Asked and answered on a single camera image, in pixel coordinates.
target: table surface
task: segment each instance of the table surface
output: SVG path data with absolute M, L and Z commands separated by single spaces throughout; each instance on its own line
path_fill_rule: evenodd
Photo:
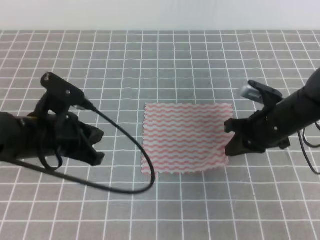
M 262 106 L 238 88 L 252 79 L 292 94 L 320 66 L 319 42 L 310 30 L 0 31 L 0 110 L 30 113 L 45 92 L 40 77 L 53 72 L 142 142 L 145 103 L 230 103 L 248 117 Z M 134 145 L 94 113 L 75 112 L 105 131 L 95 146 L 105 158 L 97 167 L 66 160 L 60 171 L 127 189 L 148 183 Z M 320 143 L 314 126 L 306 135 Z M 290 140 L 225 168 L 160 174 L 137 196 L 1 163 L 0 240 L 318 239 L 320 181 Z M 306 150 L 319 166 L 319 150 Z

